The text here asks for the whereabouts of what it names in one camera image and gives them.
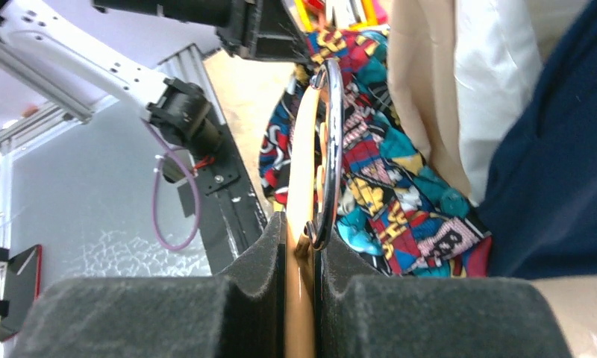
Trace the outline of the wooden hanger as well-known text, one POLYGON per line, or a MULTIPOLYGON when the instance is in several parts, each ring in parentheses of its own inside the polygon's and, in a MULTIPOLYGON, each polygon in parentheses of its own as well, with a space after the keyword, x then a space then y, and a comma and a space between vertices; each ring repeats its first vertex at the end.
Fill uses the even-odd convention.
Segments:
POLYGON ((285 216, 284 355, 316 357, 322 269, 319 251, 334 233, 343 155, 343 78, 327 59, 296 116, 285 216))

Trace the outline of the colourful comic print shorts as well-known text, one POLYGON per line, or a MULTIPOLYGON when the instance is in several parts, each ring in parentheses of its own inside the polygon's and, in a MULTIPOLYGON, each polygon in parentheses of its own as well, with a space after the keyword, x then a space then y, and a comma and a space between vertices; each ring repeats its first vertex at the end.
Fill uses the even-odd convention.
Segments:
POLYGON ((299 103, 314 69, 333 58, 344 95, 336 221, 342 240, 385 275, 484 277, 491 234, 401 129, 387 86, 387 38, 385 30, 307 33, 312 62, 295 67, 263 136, 263 193, 286 204, 299 103))

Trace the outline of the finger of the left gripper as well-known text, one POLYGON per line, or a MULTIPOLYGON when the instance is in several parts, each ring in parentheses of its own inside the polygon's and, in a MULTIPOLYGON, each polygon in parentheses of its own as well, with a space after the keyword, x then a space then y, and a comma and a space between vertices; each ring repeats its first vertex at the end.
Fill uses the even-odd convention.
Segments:
POLYGON ((285 1, 256 1, 251 24, 250 59, 268 62, 310 62, 304 32, 297 26, 285 1))

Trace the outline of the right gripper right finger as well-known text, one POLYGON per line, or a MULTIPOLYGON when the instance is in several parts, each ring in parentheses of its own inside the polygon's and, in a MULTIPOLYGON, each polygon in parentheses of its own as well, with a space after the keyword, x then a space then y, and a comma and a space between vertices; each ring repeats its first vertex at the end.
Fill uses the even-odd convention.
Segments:
POLYGON ((321 357, 569 357, 528 282, 388 277, 340 238, 322 252, 321 357))

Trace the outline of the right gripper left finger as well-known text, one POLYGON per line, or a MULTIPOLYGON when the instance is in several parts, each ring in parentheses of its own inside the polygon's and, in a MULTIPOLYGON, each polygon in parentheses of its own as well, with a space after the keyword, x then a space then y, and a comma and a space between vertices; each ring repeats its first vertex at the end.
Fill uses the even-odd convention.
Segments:
POLYGON ((210 277, 73 278, 32 306, 13 357, 281 357, 286 217, 210 277))

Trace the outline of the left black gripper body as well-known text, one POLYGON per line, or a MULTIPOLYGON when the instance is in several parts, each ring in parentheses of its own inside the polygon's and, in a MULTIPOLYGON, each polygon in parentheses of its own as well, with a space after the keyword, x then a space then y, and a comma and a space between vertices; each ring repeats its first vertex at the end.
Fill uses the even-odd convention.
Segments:
POLYGON ((256 1, 232 1, 228 17, 228 24, 216 27, 223 49, 230 56, 238 56, 245 60, 249 58, 249 39, 252 29, 251 15, 256 1))

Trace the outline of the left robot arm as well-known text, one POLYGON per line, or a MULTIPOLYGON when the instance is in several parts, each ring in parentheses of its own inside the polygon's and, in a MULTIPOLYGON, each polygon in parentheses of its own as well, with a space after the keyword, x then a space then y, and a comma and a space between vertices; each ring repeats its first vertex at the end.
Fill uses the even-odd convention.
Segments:
MULTIPOLYGON (((283 1, 95 1, 93 7, 212 25, 224 50, 245 60, 310 60, 305 35, 283 1)), ((222 144, 200 87, 130 60, 43 1, 0 1, 0 42, 50 60, 125 102, 168 143, 197 157, 222 144)))

